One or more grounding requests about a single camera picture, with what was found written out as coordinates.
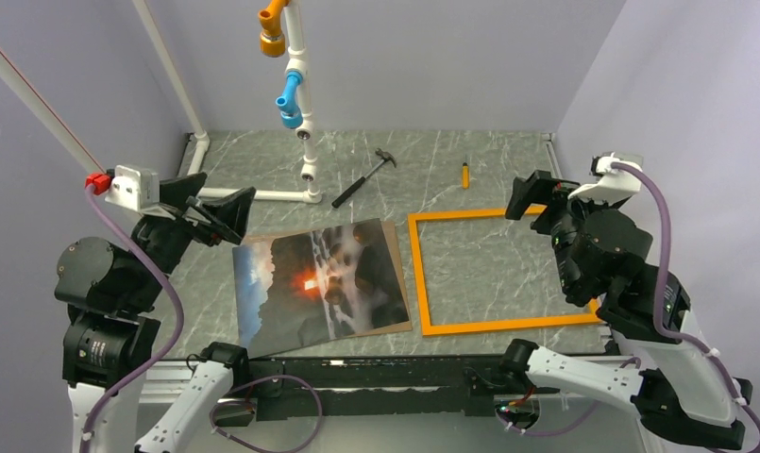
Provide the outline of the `yellow handled screwdriver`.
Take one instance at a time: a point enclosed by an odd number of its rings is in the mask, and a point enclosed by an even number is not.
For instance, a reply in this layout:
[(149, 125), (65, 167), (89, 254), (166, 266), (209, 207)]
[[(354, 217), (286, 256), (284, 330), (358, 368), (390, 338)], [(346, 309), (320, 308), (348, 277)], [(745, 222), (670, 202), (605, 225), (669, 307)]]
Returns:
[(464, 156), (461, 172), (461, 185), (464, 190), (470, 187), (470, 167), (468, 155)]

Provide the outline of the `orange picture frame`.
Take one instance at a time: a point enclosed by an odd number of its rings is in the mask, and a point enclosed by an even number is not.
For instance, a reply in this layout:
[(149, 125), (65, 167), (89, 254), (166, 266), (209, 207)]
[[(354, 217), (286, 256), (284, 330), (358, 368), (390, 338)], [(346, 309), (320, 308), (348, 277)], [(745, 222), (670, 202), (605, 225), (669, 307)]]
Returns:
[(600, 325), (601, 320), (596, 315), (599, 307), (597, 299), (592, 299), (583, 312), (573, 314), (539, 315), (516, 317), (512, 319), (465, 321), (461, 323), (436, 324), (432, 317), (432, 302), (428, 285), (427, 263), (424, 258), (420, 227), (432, 222), (479, 221), (487, 219), (503, 219), (504, 208), (478, 210), (448, 210), (416, 212), (408, 215), (408, 229), (413, 261), (414, 283), (422, 335), (448, 336), (491, 333), (511, 330), (574, 327)]

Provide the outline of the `volcano photo print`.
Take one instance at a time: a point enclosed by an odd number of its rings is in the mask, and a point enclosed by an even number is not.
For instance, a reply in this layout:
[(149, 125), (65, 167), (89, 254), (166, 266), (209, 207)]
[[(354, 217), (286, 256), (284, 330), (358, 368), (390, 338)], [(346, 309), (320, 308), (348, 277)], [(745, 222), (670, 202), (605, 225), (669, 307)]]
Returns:
[(234, 247), (239, 345), (264, 357), (406, 321), (381, 222), (252, 236)]

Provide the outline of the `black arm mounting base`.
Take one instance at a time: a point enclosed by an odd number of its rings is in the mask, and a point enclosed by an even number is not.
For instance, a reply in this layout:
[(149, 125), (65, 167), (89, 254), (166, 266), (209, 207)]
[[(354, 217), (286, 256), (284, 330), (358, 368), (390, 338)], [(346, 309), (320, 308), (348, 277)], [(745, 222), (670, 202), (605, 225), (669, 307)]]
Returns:
[(522, 398), (529, 388), (522, 377), (503, 370), (500, 355), (263, 358), (237, 374), (223, 396), (235, 407), (222, 416), (491, 416), (496, 405)]

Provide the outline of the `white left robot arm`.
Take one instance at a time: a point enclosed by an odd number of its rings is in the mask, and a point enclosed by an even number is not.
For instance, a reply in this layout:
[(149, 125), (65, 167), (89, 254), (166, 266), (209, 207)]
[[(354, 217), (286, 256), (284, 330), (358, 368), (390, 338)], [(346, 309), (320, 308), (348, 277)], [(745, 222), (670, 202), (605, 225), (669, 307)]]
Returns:
[(211, 201), (201, 197), (199, 173), (158, 180), (120, 167), (87, 177), (85, 195), (138, 213), (125, 232), (113, 221), (112, 243), (86, 237), (70, 243), (56, 265), (54, 295), (70, 324), (62, 341), (62, 377), (73, 414), (75, 452), (178, 452), (218, 397), (242, 394), (251, 380), (246, 351), (214, 343), (198, 356), (191, 387), (146, 435), (136, 432), (146, 373), (166, 354), (154, 342), (160, 322), (150, 317), (159, 295), (170, 298), (175, 333), (184, 311), (169, 277), (192, 243), (237, 244), (245, 236), (252, 188)]

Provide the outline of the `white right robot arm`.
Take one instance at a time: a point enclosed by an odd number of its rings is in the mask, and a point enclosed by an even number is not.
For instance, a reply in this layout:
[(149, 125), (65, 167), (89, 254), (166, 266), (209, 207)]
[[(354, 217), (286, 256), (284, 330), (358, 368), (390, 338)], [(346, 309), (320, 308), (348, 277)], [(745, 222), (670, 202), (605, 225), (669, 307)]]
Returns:
[(646, 261), (651, 235), (619, 203), (582, 201), (576, 187), (547, 171), (518, 177), (505, 216), (519, 220), (529, 206), (542, 206), (532, 229), (550, 239), (566, 301), (582, 307), (598, 299), (599, 319), (654, 365), (611, 370), (515, 339), (500, 361), (501, 383), (512, 392), (550, 387), (583, 394), (635, 415), (675, 444), (740, 449), (746, 429), (738, 409), (749, 402), (751, 383), (723, 376), (712, 349), (700, 348), (682, 283), (674, 275), (660, 280)]

